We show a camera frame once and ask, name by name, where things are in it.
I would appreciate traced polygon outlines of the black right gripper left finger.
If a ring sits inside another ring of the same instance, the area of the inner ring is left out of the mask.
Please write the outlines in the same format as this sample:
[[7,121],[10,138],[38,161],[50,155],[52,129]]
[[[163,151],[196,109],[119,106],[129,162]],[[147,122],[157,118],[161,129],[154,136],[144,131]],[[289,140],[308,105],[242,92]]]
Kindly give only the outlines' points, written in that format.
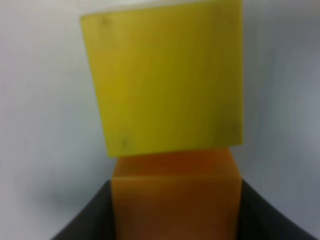
[[111,182],[107,181],[88,205],[55,240],[115,240],[116,227]]

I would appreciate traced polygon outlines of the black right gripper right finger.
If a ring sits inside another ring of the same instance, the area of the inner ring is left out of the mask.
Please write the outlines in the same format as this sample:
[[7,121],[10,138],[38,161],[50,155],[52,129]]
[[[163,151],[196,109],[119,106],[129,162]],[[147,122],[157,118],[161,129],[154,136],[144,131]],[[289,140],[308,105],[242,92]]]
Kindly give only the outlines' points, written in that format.
[[238,240],[314,240],[315,237],[289,220],[245,180],[242,181]]

